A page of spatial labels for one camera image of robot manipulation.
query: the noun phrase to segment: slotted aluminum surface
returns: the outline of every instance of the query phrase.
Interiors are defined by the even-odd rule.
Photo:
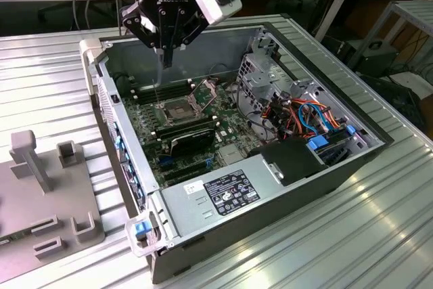
[[[433,36],[433,1],[397,1],[392,10]]]
[[[395,142],[335,192],[154,287],[431,288],[432,142],[293,21],[281,16],[231,21],[264,20]],[[2,288],[153,288],[145,259],[133,255],[122,231],[127,213],[91,112],[78,56],[81,39],[114,35],[116,29],[0,39],[0,159],[9,160],[9,134],[18,129],[33,129],[40,151],[67,139],[83,144],[107,235],[101,244]],[[289,57],[283,61],[302,77]]]

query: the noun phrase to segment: gray plastic stand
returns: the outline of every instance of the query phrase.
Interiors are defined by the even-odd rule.
[[[0,283],[105,237],[83,148],[35,148],[32,131],[13,133],[14,161],[0,164]]]

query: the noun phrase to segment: power supply label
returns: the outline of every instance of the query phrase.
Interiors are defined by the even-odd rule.
[[[241,169],[205,183],[204,188],[221,216],[260,199]]]

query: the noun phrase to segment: metal shelf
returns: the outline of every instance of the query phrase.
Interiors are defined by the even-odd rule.
[[[373,28],[364,38],[361,46],[353,54],[348,63],[349,68],[355,67],[373,38],[379,33],[391,14],[400,16],[398,22],[386,35],[385,40],[391,42],[405,22],[411,23],[429,36],[433,36],[433,1],[391,1],[378,18]]]

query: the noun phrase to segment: blue cable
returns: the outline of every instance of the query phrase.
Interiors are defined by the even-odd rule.
[[[312,108],[314,108],[314,109],[319,113],[319,116],[320,116],[321,120],[323,121],[323,123],[325,124],[325,126],[326,126],[329,130],[334,130],[334,128],[331,126],[331,124],[330,124],[330,123],[325,119],[325,117],[323,116],[322,112],[320,111],[320,108],[319,108],[317,105],[313,104],[313,103],[305,103],[305,104],[303,104],[303,105],[301,105],[301,106],[299,107],[299,110],[298,110],[298,116],[299,116],[299,120],[300,120],[300,122],[304,125],[304,127],[308,128],[308,129],[310,129],[310,130],[312,130],[315,134],[317,134],[317,130],[316,130],[315,128],[310,127],[309,125],[307,125],[307,124],[305,123],[305,121],[304,121],[304,118],[302,117],[302,107],[303,107],[304,105],[311,106]]]
[[[307,125],[307,124],[305,123],[305,121],[304,121],[304,118],[302,117],[302,107],[303,107],[304,105],[305,105],[305,104],[301,105],[301,106],[299,107],[299,110],[298,110],[299,121],[302,123],[302,125],[303,125],[304,127],[306,127],[307,129],[312,130],[315,134],[317,134],[317,130],[314,129],[313,127],[310,127],[309,125]]]

